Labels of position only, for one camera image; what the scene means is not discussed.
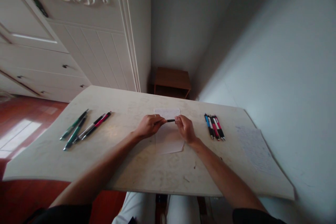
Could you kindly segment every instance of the green pen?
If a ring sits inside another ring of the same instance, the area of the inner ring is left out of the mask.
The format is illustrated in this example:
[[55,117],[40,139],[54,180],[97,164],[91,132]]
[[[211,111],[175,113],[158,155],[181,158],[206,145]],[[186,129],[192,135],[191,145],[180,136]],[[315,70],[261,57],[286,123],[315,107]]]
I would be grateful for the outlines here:
[[83,126],[83,124],[84,124],[84,122],[86,120],[86,117],[87,117],[87,115],[85,115],[83,117],[83,119],[81,120],[81,122],[79,123],[79,125],[77,126],[77,128],[75,129],[75,131],[73,132],[73,134],[71,135],[69,141],[66,143],[66,145],[65,145],[65,147],[63,149],[64,151],[67,150],[67,149],[69,149],[72,146],[74,140],[76,139],[76,137],[78,135],[78,132],[81,130],[81,127]]
[[77,124],[83,119],[83,117],[87,114],[89,109],[85,110],[84,113],[64,132],[63,136],[60,138],[60,140],[63,140],[63,138],[66,138],[72,130],[77,126]]

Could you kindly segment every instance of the left hand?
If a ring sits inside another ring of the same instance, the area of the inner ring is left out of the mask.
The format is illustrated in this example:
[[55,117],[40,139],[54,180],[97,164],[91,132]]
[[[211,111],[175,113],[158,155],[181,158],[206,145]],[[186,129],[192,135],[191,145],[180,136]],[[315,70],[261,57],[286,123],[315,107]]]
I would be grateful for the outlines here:
[[167,122],[166,119],[160,115],[145,115],[139,123],[137,129],[134,131],[136,137],[145,139],[154,135],[159,128]]

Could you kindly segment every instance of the red wooden floor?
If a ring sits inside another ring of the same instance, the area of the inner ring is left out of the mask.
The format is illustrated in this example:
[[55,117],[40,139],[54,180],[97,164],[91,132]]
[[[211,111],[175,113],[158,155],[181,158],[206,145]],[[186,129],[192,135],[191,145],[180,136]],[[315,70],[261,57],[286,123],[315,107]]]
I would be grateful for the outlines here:
[[[24,96],[0,103],[0,154],[6,156],[0,158],[1,180],[7,162],[43,133],[66,106],[67,103]],[[15,136],[27,127],[22,124],[23,120],[26,124],[37,123],[34,126],[38,128],[18,144]],[[7,144],[1,142],[2,139],[12,142]],[[0,223],[22,223],[36,209],[47,208],[67,185],[66,182],[47,180],[0,182]],[[125,195],[125,192],[102,191],[93,203],[90,223],[110,224],[122,207]]]

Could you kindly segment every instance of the paper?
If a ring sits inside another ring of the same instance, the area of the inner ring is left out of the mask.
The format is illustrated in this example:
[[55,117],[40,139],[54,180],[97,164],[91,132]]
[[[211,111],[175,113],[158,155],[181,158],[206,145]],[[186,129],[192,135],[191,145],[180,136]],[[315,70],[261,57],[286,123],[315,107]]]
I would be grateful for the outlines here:
[[280,168],[274,161],[259,129],[236,126],[243,150],[259,171],[279,176]]
[[[180,115],[178,108],[155,108],[154,114],[159,114],[169,120]],[[174,122],[167,122],[161,126],[155,134],[156,153],[159,155],[180,152],[183,150],[184,139],[181,137],[179,130]]]

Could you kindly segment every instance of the drawer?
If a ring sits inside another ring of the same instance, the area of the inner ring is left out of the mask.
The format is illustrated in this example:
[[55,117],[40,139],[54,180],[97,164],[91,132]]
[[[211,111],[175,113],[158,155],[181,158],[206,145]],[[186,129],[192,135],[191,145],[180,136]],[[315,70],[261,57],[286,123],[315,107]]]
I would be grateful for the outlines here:
[[81,92],[81,90],[60,89],[56,87],[51,88],[38,85],[34,86],[34,90],[41,94],[39,98],[66,103],[71,102]]
[[82,91],[84,87],[91,85],[87,78],[57,73],[34,71],[23,68],[6,68],[4,69],[4,72],[31,88],[38,85]]
[[85,77],[70,54],[20,45],[0,44],[0,66]]
[[0,73],[0,90],[6,91],[14,95],[25,95],[25,96],[34,96],[37,95],[32,91],[25,89],[19,83],[9,79],[7,76],[4,76]]

